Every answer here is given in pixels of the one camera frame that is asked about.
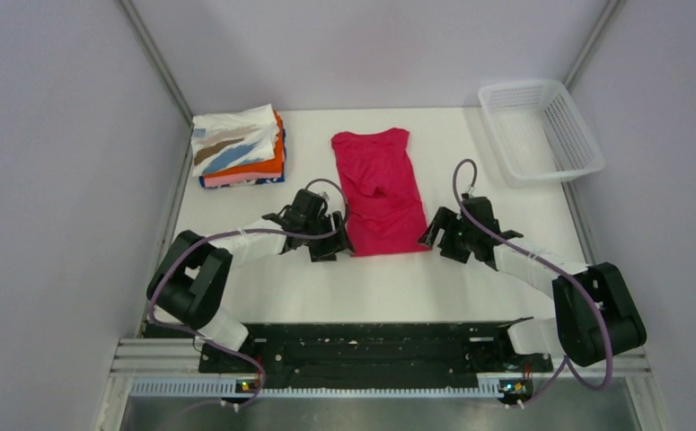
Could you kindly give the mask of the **blue folded t-shirt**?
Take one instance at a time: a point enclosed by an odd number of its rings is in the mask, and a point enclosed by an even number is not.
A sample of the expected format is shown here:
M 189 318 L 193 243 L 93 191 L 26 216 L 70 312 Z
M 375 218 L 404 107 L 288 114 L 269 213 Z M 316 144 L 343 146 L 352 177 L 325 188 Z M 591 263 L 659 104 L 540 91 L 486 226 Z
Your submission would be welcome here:
M 280 125 L 275 146 L 275 157 L 264 162 L 235 166 L 217 173 L 200 176 L 198 183 L 202 188 L 215 189 L 231 187 L 245 181 L 271 180 L 282 182 L 286 161 L 286 131 Z

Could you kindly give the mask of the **orange folded t-shirt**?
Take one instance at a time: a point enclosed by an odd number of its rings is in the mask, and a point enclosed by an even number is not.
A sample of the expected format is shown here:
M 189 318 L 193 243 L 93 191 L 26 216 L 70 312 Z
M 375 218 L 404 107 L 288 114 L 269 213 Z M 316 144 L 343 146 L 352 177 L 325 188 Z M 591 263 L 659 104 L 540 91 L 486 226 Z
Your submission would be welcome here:
M 209 183 L 277 177 L 284 171 L 286 132 L 271 105 L 193 118 L 192 175 Z

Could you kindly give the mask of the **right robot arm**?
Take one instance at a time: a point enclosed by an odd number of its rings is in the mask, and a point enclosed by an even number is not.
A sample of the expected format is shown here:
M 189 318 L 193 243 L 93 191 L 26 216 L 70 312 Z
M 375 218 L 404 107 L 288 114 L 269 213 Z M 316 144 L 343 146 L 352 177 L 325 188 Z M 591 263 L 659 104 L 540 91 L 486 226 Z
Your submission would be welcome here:
M 589 366 L 608 353 L 619 355 L 646 343 L 646 327 L 615 265 L 565 259 L 517 231 L 501 230 L 488 198 L 465 194 L 462 204 L 458 212 L 438 208 L 418 244 L 437 246 L 441 256 L 461 263 L 475 258 L 553 302 L 553 317 L 507 325 L 507 336 L 493 346 L 500 367 L 516 370 L 532 354 L 567 356 Z

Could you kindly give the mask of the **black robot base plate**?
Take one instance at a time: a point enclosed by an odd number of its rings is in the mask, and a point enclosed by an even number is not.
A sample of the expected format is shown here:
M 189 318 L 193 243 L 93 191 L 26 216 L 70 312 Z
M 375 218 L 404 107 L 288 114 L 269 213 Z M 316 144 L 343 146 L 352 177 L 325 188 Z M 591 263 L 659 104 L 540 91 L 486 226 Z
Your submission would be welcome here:
M 486 373 L 552 371 L 541 354 L 519 355 L 507 324 L 250 323 L 241 353 L 248 363 L 193 341 L 203 374 L 243 374 L 262 365 L 265 388 L 411 390 L 474 388 Z

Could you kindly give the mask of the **white patterned folded t-shirt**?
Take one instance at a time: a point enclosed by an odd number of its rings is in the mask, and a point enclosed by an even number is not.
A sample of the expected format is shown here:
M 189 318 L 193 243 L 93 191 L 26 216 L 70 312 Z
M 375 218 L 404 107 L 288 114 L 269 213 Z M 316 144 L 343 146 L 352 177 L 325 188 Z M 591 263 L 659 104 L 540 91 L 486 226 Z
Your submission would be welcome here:
M 191 175 L 200 177 L 276 156 L 278 120 L 271 105 L 197 115 L 190 139 Z

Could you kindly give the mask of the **white plastic basket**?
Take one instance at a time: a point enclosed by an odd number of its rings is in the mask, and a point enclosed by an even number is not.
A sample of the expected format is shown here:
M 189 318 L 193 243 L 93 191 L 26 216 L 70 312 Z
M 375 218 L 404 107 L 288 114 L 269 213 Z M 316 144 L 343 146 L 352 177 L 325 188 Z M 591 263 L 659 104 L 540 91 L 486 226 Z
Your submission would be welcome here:
M 605 159 L 564 84 L 533 79 L 478 91 L 498 167 L 512 188 L 571 182 Z

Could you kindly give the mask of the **crimson red t-shirt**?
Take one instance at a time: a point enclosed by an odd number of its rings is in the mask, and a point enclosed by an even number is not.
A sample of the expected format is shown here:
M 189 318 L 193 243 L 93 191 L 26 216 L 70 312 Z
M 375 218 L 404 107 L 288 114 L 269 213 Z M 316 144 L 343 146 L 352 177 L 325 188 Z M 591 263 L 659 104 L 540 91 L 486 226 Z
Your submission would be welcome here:
M 357 257 L 427 251 L 427 218 L 407 153 L 410 132 L 339 132 L 330 140 L 348 199 L 348 238 Z

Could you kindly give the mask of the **pink folded t-shirt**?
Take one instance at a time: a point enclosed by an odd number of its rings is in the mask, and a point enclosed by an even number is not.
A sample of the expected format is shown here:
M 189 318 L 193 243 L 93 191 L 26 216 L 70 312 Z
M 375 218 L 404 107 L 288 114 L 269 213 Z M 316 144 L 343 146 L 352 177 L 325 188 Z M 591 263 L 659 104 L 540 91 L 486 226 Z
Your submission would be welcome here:
M 199 178 L 199 184 L 205 189 L 216 189 L 245 184 L 279 183 L 284 180 L 283 172 L 244 172 L 222 176 L 202 176 Z

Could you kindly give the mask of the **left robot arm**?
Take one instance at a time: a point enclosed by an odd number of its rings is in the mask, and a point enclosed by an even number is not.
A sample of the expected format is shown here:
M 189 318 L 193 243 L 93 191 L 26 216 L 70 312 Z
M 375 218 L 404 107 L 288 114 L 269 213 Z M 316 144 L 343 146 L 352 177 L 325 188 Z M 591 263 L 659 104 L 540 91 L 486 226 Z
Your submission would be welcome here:
M 350 217 L 349 206 L 330 211 L 325 196 L 304 188 L 281 210 L 242 228 L 207 236 L 180 232 L 147 286 L 148 320 L 202 339 L 234 371 L 252 365 L 264 375 L 248 328 L 222 305 L 231 271 L 300 247 L 352 252 Z

